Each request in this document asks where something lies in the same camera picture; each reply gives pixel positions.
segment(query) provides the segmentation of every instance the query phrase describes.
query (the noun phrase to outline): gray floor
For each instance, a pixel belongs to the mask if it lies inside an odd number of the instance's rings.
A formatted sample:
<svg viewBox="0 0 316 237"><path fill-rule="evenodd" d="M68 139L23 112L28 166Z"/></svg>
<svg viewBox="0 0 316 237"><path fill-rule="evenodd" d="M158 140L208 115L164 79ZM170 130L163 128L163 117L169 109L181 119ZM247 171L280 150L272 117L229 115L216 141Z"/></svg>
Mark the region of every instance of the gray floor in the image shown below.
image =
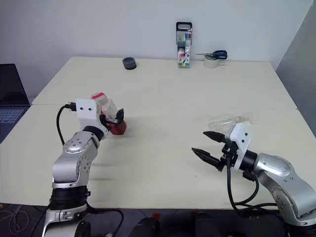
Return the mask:
<svg viewBox="0 0 316 237"><path fill-rule="evenodd" d="M14 212L16 207L17 206L14 205L9 210ZM23 206L21 210L26 211L30 217L27 228L18 235L13 235L9 231L9 219L2 220L0 221L1 237L30 237L31 230L34 227L35 222L39 219L41 213L35 210L32 206ZM192 236L192 219L194 214L199 210L122 209L122 211L124 212L125 220L117 237L127 237L133 227L142 218L151 217L153 213L160 214L159 221L161 223L162 236L190 237ZM205 212L218 223L224 234L239 232L245 234L247 237L281 237L283 235L283 228L280 221L272 215L241 218L232 210L207 210ZM0 213L0 219L5 215L6 213ZM112 233L117 227L120 218L118 213L106 213L99 215L89 214L85 219L92 225L92 235L98 236L105 233ZM16 221L22 228L27 219L24 214L19 214ZM36 228L34 237L41 236L43 223L44 218Z"/></svg>

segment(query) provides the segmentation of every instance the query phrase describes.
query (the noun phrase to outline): white table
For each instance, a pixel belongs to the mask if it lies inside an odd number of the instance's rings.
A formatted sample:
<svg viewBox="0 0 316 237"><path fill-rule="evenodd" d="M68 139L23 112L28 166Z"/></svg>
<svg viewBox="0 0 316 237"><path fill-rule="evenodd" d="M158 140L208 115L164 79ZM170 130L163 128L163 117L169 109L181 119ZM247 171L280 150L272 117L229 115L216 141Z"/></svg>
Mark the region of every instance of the white table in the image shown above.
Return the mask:
<svg viewBox="0 0 316 237"><path fill-rule="evenodd" d="M59 105L33 105L0 146L0 202L46 205L51 195L51 170L62 151L55 118ZM126 114L123 136L101 142L91 167L89 202L97 207L231 208L226 172L202 162L191 147L219 156L223 145L202 134L207 119L226 109L193 108L173 116ZM231 109L231 113L244 110ZM297 173L316 189L316 140L297 110L252 110L249 149L287 158ZM69 139L79 130L75 112L61 116ZM254 184L234 174L234 197L248 197ZM261 187L254 203L273 201Z"/></svg>
<svg viewBox="0 0 316 237"><path fill-rule="evenodd" d="M191 147L221 155L223 145L202 134L208 119L251 111L249 149L288 159L316 189L316 139L266 62L226 62L208 70L193 61L178 69L172 60L137 60L127 71L121 59L74 57L35 99L0 145L0 202L46 205L51 170L62 152L56 114L62 104L104 91L124 108L123 136L101 142L88 184L96 207L231 208L226 172L202 162ZM76 113L65 111L61 130L79 130ZM254 184L233 174L234 198ZM265 188L254 203L273 201Z"/></svg>
<svg viewBox="0 0 316 237"><path fill-rule="evenodd" d="M153 106L173 114L196 106L296 109L269 62L222 62L213 70L202 61L190 62L189 69L179 69L175 60L136 63L130 71L121 58L72 57L33 104L62 105L103 91L128 113Z"/></svg>

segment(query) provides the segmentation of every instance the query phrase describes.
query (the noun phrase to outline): robotic arm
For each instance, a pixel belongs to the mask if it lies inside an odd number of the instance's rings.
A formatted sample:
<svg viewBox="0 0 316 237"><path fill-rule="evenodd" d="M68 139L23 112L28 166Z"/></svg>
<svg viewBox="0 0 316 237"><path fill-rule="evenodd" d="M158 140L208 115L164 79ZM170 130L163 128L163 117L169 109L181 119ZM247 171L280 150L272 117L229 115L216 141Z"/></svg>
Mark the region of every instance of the robotic arm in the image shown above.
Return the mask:
<svg viewBox="0 0 316 237"><path fill-rule="evenodd" d="M291 236L316 236L316 193L302 180L290 162L278 156L256 154L247 150L250 135L243 123L236 124L228 135L209 131L206 136L225 143L220 159L201 149L192 148L204 162L219 171L227 164L243 170L247 179L258 179L273 196L284 221L290 226Z"/></svg>
<svg viewBox="0 0 316 237"><path fill-rule="evenodd" d="M82 220L87 212L86 199L91 163L100 141L109 133L109 124L120 125L123 109L116 119L106 119L100 104L93 99L77 99L77 117L82 131L63 146L53 166L52 195L42 237L89 237L91 226Z"/></svg>

